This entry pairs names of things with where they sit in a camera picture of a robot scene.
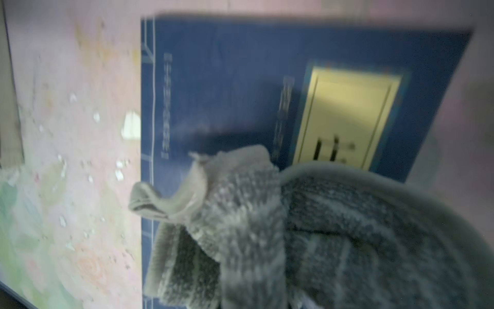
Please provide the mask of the grey striped cloth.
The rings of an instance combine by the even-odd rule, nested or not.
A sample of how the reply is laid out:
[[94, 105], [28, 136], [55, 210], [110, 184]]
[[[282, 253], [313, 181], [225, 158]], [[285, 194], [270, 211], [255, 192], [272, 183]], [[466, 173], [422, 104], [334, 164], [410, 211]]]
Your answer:
[[493, 251], [467, 221], [349, 166], [194, 153], [173, 196], [138, 182], [129, 210], [160, 223], [143, 292], [165, 306], [493, 307]]

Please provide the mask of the blue book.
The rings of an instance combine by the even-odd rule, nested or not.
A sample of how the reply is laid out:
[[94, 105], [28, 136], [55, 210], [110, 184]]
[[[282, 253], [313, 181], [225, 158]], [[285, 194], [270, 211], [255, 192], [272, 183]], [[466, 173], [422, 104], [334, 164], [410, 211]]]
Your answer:
[[163, 16], [142, 23], [142, 182], [164, 198], [192, 155], [264, 146], [405, 184], [467, 30]]

